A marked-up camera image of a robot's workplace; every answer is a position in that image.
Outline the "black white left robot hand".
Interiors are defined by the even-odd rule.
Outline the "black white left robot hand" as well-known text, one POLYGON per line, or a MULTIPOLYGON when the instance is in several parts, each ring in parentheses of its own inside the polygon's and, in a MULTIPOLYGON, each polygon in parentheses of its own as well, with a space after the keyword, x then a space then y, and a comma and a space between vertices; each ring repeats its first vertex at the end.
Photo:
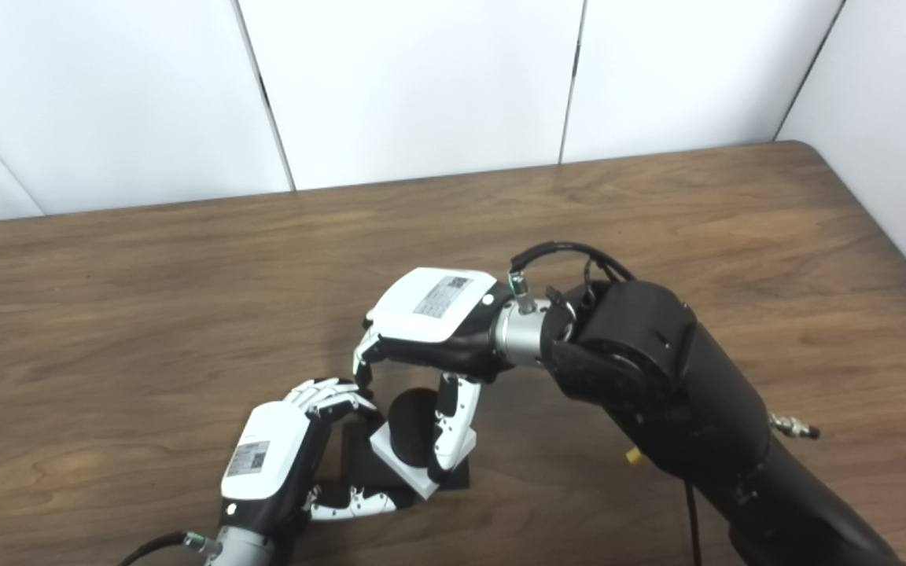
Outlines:
POLYGON ((251 531, 277 542, 308 522, 337 522, 409 509, 416 492, 318 483, 315 478, 332 427, 357 414, 380 412, 358 384, 344 377, 306 380, 281 400, 252 409, 224 469, 220 527, 251 531))

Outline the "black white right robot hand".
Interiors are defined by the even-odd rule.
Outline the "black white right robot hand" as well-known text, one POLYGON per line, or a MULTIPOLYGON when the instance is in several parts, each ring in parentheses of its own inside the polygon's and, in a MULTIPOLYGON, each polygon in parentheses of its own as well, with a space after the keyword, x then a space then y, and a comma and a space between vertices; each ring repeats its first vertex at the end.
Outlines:
POLYGON ((393 283, 363 319, 352 361, 360 391, 370 393, 373 364, 386 359, 441 372, 425 427, 432 483, 443 483, 456 469, 481 385, 514 368, 494 340, 508 302, 508 286, 488 273, 418 267, 393 283))

